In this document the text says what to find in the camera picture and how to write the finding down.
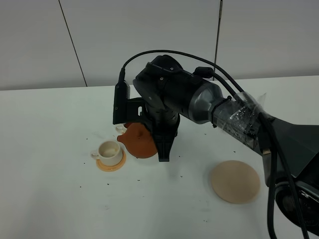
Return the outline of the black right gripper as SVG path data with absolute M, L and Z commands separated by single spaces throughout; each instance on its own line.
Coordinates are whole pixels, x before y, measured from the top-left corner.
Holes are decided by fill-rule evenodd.
M 169 162 L 180 123 L 179 114 L 167 108 L 151 106 L 142 98 L 129 99 L 126 109 L 126 122 L 142 123 L 153 137 L 159 162 Z

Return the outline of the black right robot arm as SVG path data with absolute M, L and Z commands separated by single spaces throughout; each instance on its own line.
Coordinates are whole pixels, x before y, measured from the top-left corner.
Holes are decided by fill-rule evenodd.
M 181 117 L 212 123 L 263 158 L 269 188 L 267 223 L 273 209 L 313 234 L 319 232 L 319 128 L 273 117 L 215 63 L 190 73 L 158 50 L 157 57 L 135 77 L 140 96 L 130 98 L 125 70 L 120 71 L 113 122 L 140 122 L 151 133 L 160 161 L 169 161 Z

